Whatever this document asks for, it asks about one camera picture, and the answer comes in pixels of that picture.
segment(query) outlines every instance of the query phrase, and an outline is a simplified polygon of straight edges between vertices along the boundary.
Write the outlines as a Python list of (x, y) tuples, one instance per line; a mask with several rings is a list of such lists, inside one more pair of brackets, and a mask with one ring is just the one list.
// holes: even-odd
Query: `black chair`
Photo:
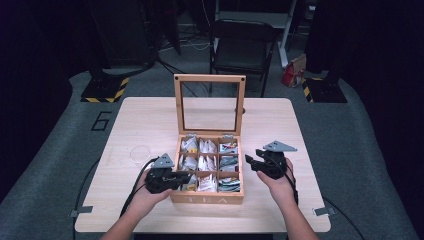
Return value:
[(210, 33), (209, 73), (215, 70), (217, 74), (225, 71), (260, 75), (263, 97), (278, 34), (276, 29), (263, 22), (215, 21)]

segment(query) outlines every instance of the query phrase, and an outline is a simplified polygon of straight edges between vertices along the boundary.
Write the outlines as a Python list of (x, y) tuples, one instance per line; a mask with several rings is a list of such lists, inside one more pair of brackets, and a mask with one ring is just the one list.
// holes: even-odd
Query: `human hand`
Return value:
[(145, 184), (145, 180), (147, 177), (147, 174), (149, 173), (150, 169), (146, 170), (140, 177), (140, 180), (137, 183), (137, 188), (139, 189), (135, 194), (134, 197), (128, 206), (128, 209), (125, 214), (133, 214), (135, 217), (137, 217), (139, 220), (141, 220), (143, 217), (145, 217), (149, 212), (153, 209), (153, 207), (160, 201), (166, 199), (169, 197), (169, 195), (172, 192), (172, 189), (167, 189), (161, 193), (152, 194), (149, 192), (149, 190), (146, 189), (146, 186), (143, 186)]
[[(287, 163), (287, 171), (286, 175), (290, 177), (290, 180), (294, 182), (294, 176), (293, 176), (293, 164), (290, 161), (290, 159), (286, 158)], [(258, 177), (264, 182), (271, 192), (271, 196), (274, 199), (277, 204), (280, 204), (282, 202), (294, 202), (293, 197), (293, 188), (290, 185), (290, 182), (287, 180), (286, 176), (283, 176), (279, 179), (272, 179), (268, 177), (265, 173), (261, 171), (257, 171)]]

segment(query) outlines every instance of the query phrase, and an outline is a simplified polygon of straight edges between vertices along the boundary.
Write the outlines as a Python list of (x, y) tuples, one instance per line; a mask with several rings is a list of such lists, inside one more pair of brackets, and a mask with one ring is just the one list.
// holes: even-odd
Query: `dark background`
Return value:
[[(164, 20), (162, 23), (170, 30), (158, 29), (160, 25), (149, 28), (152, 25), (146, 25), (143, 19), (147, 13), (138, 14), (134, 9), (139, 8), (128, 8), (140, 6), (143, 1), (119, 2), (127, 7), (115, 11), (114, 17), (128, 28), (108, 23), (105, 16), (115, 8), (100, 8), (96, 1), (1, 1), (1, 199), (30, 164), (66, 108), (72, 93), (70, 77), (87, 71), (87, 62), (110, 68), (114, 64), (142, 65), (151, 61), (153, 31), (169, 33), (175, 29), (172, 19), (177, 11), (169, 11), (177, 6), (173, 1), (159, 6), (167, 18), (156, 19)], [(200, 11), (194, 1), (184, 2), (194, 15)], [(255, 2), (246, 1), (243, 6), (256, 6)], [(213, 1), (205, 3), (213, 6)], [(305, 50), (307, 70), (331, 71), (338, 53), (349, 43), (350, 54), (342, 56), (347, 64), (341, 77), (357, 91), (368, 111), (387, 171), (421, 238), (423, 13), (418, 0), (322, 0)], [(120, 38), (110, 35), (118, 29), (122, 31), (117, 33)], [(131, 42), (134, 38), (143, 43)], [(81, 41), (90, 48), (82, 48)]]

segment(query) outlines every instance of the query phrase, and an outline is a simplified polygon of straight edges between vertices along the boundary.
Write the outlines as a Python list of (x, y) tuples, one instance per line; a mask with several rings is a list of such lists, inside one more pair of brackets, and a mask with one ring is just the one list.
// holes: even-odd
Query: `small box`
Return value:
[[(242, 204), (240, 133), (246, 76), (175, 74), (174, 83), (179, 130), (174, 170), (189, 171), (192, 182), (173, 191), (171, 200)], [(211, 86), (224, 87), (231, 93), (226, 97), (208, 97), (207, 88)], [(192, 88), (203, 89), (200, 93), (205, 97), (196, 96)]]

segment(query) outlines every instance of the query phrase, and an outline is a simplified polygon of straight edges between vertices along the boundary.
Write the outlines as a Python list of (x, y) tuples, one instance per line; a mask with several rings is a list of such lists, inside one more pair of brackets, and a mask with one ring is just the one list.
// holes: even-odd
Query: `light wooden tabletop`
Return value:
[[(328, 216), (315, 216), (324, 207), (302, 133), (288, 99), (246, 98), (241, 144), (244, 154), (255, 159), (255, 149), (274, 140), (297, 148), (286, 152), (294, 165), (299, 207), (316, 232), (331, 228)], [(150, 157), (176, 154), (178, 125), (175, 98), (131, 97), (124, 99), (83, 206), (78, 232), (106, 232), (119, 218), (122, 206), (143, 167), (134, 163), (132, 150), (142, 146)], [(243, 162), (245, 197), (242, 205), (172, 203), (165, 199), (138, 224), (143, 233), (278, 233), (286, 232), (283, 217), (268, 188)]]

